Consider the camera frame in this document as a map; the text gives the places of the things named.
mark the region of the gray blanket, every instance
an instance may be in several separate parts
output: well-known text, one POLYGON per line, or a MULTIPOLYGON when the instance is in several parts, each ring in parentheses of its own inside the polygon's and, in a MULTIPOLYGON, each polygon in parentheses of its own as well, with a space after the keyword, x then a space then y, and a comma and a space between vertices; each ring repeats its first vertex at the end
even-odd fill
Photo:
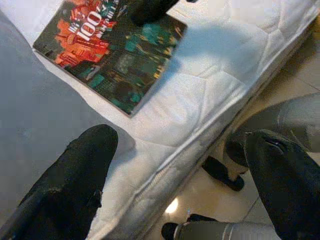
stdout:
POLYGON ((1 226, 67 144, 89 127, 116 128, 122 148, 131 148, 133 140, 47 71, 2 12, 0 73, 1 226))

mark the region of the quilted mattress cover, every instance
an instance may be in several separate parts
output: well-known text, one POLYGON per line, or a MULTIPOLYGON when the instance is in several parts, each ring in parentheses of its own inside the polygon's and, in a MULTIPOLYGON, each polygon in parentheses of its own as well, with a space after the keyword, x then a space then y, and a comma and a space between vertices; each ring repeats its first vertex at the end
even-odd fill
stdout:
MULTIPOLYGON (((30 45, 62 0, 1 0, 30 45)), ((50 62, 44 65, 135 147, 113 159, 88 239, 132 239, 245 105, 276 57, 319 13, 318 0, 181 0, 169 14, 188 25, 150 99, 128 118, 50 62)))

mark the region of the red illustration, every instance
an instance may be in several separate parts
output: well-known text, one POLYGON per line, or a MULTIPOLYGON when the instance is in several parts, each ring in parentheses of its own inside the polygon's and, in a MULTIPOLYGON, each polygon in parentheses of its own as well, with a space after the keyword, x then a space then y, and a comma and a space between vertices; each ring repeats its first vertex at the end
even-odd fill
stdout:
POLYGON ((116 22, 107 22, 100 16, 101 0, 70 0, 77 4, 70 13, 71 23, 61 19, 57 27, 60 33, 55 39, 64 48, 55 62, 61 67, 74 67, 82 61, 98 63, 109 53, 109 44, 101 40, 106 30, 111 30, 116 22))

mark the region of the bed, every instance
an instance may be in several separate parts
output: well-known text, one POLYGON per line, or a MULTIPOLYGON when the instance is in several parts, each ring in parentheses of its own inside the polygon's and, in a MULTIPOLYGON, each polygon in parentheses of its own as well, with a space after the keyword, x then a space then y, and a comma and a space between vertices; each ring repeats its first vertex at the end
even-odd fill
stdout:
MULTIPOLYGON (((2 0, 0 10, 32 46, 60 3, 2 0)), ((319 3, 181 0, 169 14, 188 25, 187 34, 154 92, 132 118, 37 55, 50 72, 134 142, 112 160, 102 207, 88 240, 143 237, 237 113, 308 36, 319 3)), ((61 146, 49 147, 51 152, 63 151, 61 146)))

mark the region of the book cover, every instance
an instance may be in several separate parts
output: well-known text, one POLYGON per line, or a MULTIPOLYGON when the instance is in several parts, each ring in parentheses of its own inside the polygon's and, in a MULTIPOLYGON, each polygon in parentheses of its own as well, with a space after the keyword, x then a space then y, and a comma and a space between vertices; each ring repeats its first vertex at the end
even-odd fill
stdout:
POLYGON ((186 25, 138 27, 131 0, 64 0, 33 47, 128 115, 161 77, 186 25))

